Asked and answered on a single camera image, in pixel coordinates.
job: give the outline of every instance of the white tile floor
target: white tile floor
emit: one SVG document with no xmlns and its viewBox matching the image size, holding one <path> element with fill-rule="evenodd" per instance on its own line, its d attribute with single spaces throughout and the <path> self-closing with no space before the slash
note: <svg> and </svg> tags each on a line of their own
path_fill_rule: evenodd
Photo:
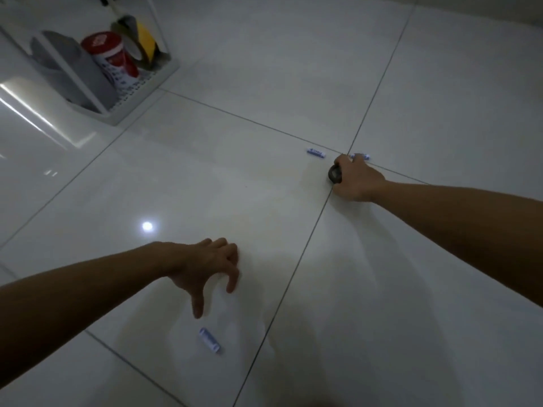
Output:
<svg viewBox="0 0 543 407">
<path fill-rule="evenodd" d="M 543 311 L 387 212 L 329 198 L 352 147 L 390 179 L 543 199 L 543 30 L 405 1 L 156 0 L 182 66 L 117 127 L 4 55 L 10 272 L 224 235 L 243 276 L 232 296 L 208 286 L 201 321 L 152 284 L 0 406 L 535 405 Z"/>
</svg>

